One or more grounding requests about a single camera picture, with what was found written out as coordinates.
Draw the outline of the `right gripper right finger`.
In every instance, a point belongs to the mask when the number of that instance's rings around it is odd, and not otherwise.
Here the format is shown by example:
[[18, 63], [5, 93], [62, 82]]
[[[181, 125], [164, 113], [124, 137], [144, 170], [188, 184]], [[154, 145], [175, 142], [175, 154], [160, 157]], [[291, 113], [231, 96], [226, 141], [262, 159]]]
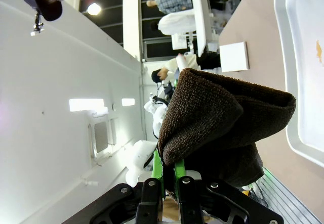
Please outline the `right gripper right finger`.
[[175, 190], [182, 223], [284, 223], [281, 215], [221, 180], [194, 179], [184, 161], [175, 164]]

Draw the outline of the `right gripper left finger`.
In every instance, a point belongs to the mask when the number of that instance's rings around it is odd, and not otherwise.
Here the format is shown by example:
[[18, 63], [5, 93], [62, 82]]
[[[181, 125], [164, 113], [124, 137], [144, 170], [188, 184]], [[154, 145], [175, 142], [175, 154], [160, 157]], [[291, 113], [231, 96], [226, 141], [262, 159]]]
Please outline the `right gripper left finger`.
[[117, 184], [64, 223], [159, 223], [165, 194], [162, 178], [162, 163], [155, 150], [150, 178], [134, 187]]

